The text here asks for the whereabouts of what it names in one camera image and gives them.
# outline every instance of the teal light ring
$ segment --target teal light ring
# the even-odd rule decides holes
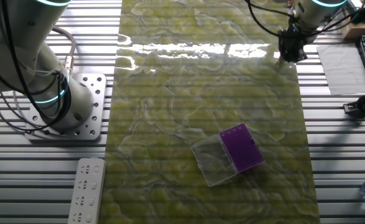
[[[340,3],[329,4],[329,3],[324,3],[324,2],[321,2],[318,0],[312,0],[312,1],[320,6],[325,6],[325,7],[337,7],[337,6],[341,6],[342,4],[344,4],[346,2],[346,0],[344,0],[343,2],[340,2]]]
[[[41,2],[43,4],[47,4],[49,6],[67,6],[72,2],[72,0],[70,0],[68,2],[52,2],[52,1],[48,1],[48,0],[36,0],[36,1]]]
[[[68,76],[67,76],[67,84],[69,84],[69,74],[68,74]],[[65,94],[65,90],[62,90],[61,92],[60,92],[60,97],[62,97],[63,96],[63,94]],[[50,100],[46,100],[46,101],[35,101],[35,103],[37,103],[37,104],[43,104],[43,103],[51,103],[52,101],[54,101],[54,100],[57,100],[58,99],[58,96],[56,96],[56,97],[54,97],[54,98],[52,98],[52,99],[50,99]]]

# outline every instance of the power strip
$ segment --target power strip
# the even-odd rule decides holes
[[[78,161],[68,224],[97,224],[106,163],[91,158]]]

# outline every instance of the white paper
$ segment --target white paper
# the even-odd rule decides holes
[[[365,69],[355,44],[316,48],[330,93],[365,93]]]

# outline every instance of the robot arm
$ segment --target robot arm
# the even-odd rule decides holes
[[[32,93],[34,103],[43,113],[51,114],[51,117],[43,120],[47,124],[53,123],[51,128],[59,131],[80,125],[93,109],[93,96],[89,89],[72,78],[69,70],[66,70],[44,42],[70,2],[70,0],[6,1],[12,39],[22,76],[29,93]],[[0,91],[23,90],[10,53],[5,27],[2,1],[0,1],[0,76],[14,87],[10,88],[0,80]],[[54,123],[52,121],[60,111],[57,108],[57,101],[61,102],[64,113]]]
[[[306,59],[303,46],[311,44],[320,33],[317,30],[319,26],[330,21],[337,11],[347,4],[347,0],[294,1],[293,18],[289,20],[289,28],[279,31],[281,61],[299,62]],[[365,11],[361,11],[360,15],[361,20],[358,22],[365,20]]]

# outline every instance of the bolt hole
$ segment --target bolt hole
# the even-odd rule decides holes
[[[81,117],[81,115],[77,112],[73,112],[73,116],[75,117],[75,119],[77,121],[83,121],[83,117]]]

